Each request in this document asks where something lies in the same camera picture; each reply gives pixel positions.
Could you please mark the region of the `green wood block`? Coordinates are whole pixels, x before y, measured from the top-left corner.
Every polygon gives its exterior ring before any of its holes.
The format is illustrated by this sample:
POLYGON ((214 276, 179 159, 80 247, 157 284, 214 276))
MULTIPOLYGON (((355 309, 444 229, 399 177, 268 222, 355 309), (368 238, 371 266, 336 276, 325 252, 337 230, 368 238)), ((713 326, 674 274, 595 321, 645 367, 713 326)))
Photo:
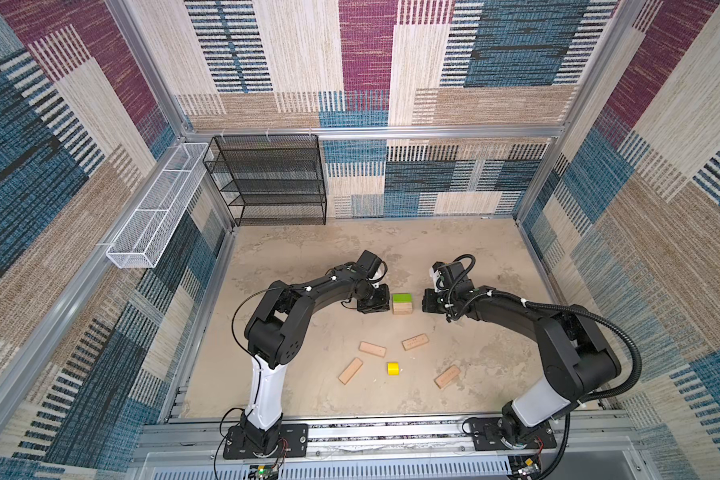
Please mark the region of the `green wood block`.
POLYGON ((410 293, 395 293, 392 295, 394 304, 412 304, 413 296, 410 293))

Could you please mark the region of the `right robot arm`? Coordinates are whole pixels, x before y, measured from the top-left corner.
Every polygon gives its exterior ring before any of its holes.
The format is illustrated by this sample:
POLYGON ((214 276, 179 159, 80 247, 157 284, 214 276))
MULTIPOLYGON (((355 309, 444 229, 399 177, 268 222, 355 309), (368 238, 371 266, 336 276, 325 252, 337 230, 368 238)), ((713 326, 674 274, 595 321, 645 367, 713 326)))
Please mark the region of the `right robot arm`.
POLYGON ((591 313, 580 307, 539 304, 493 287, 477 287, 462 255, 430 269, 422 310, 495 324, 537 345, 542 377, 502 408, 497 422, 502 442, 523 448, 548 421, 574 410, 584 398, 621 374, 621 364, 591 313))

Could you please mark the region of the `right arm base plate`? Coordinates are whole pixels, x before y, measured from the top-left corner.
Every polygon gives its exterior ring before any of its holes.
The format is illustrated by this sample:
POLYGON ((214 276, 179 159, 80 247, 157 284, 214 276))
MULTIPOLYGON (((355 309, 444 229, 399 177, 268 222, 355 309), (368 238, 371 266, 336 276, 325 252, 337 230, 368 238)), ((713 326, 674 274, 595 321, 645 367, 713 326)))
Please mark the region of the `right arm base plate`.
POLYGON ((476 451, 546 451, 558 446, 548 422, 527 427, 520 421, 505 422, 503 417, 468 417, 462 431, 472 439, 476 451))

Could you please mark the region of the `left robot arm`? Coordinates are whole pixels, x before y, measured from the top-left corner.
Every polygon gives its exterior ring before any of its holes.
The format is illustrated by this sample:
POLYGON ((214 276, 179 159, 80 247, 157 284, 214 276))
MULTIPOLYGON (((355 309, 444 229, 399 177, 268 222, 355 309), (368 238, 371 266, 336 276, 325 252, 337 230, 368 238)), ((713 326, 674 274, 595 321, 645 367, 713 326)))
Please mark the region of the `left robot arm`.
POLYGON ((278 280, 260 292, 244 329, 252 384, 239 421, 244 442, 256 452, 270 454, 280 445, 287 366, 303 347, 312 316, 334 303, 351 301, 361 314, 387 311, 387 272, 386 263, 365 250, 358 260, 332 267, 316 279, 296 284, 278 280))

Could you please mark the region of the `natural wood rectangular block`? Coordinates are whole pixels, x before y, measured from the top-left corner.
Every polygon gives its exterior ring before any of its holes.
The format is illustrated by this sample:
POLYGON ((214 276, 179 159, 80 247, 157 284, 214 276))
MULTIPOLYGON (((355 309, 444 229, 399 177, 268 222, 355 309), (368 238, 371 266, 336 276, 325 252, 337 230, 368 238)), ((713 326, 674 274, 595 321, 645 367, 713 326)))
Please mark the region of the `natural wood rectangular block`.
POLYGON ((392 312, 394 315, 410 315, 413 313, 413 304, 411 302, 394 302, 392 312))

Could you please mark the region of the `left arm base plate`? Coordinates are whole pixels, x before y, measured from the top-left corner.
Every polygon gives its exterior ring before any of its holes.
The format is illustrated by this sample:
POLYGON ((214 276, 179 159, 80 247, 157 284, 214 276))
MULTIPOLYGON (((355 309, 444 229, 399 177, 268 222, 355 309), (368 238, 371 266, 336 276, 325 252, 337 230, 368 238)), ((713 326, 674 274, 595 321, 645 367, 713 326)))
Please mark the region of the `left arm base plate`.
POLYGON ((267 431, 248 424, 234 425, 227 431, 222 457, 224 460, 303 458, 308 440, 306 423, 275 424, 267 431))

